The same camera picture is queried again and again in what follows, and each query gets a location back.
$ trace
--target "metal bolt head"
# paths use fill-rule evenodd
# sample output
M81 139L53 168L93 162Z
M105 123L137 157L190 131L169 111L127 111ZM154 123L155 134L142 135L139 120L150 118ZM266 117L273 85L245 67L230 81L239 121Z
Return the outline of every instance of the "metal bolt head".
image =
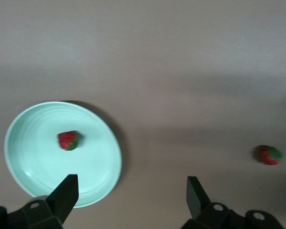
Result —
M223 206L221 206L220 204L214 204L213 207L216 211L223 211L224 210Z
M254 218L258 219L258 220L265 220L265 216L262 213L259 212L255 212L253 213Z

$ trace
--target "plate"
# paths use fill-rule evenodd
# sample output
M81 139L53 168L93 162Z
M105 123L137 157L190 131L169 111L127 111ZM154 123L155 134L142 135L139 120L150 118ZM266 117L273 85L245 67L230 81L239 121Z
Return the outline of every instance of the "plate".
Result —
M81 134L72 151L60 148L57 134ZM79 199L85 207L107 196L116 185L122 156L116 137L96 114L68 102L32 106L11 123L4 154L16 182L31 196L49 195L68 174L77 174Z

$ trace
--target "table surface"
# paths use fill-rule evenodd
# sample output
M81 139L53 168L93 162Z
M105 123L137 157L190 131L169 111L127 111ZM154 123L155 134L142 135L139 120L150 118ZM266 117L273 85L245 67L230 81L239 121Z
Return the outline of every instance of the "table surface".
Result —
M286 228L286 0L0 0L0 205L31 198L3 144L12 120L73 101L114 131L115 189L66 229L180 228L187 176L244 215ZM265 166L258 145L284 154Z

